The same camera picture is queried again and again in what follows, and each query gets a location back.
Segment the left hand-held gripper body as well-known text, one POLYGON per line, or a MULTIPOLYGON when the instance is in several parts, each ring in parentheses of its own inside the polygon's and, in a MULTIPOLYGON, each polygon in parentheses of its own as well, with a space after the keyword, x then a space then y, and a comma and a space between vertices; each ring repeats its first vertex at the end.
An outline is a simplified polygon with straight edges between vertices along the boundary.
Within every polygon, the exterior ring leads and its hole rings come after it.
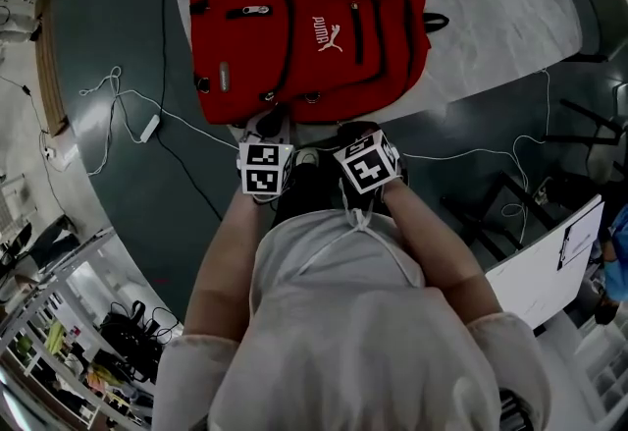
POLYGON ((244 194, 279 196, 288 177, 294 147, 286 143, 241 142, 239 166, 244 194))

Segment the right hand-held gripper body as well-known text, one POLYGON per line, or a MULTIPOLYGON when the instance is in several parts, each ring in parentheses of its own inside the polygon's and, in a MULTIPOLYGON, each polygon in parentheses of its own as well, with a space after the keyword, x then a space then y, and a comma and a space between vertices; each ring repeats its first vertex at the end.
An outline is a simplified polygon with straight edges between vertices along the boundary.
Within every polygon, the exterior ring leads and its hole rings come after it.
POLYGON ((334 157, 359 194, 377 189, 398 177, 399 153, 381 130, 335 152, 334 157))

